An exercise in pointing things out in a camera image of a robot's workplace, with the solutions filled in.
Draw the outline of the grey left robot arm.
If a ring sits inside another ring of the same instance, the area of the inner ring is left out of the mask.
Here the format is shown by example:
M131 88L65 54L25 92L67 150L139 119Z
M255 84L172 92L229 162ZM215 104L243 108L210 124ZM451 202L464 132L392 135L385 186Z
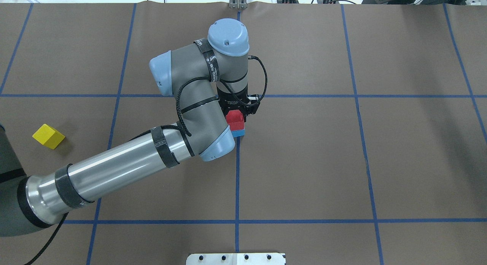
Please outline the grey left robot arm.
M2 127L1 236L59 224L70 211L190 157L208 162L228 154L235 140L227 116L255 114L264 97L248 94L248 61L258 60L249 50L245 24L224 18L207 38L156 56L151 73L161 94L175 98L178 121L47 176L26 175Z

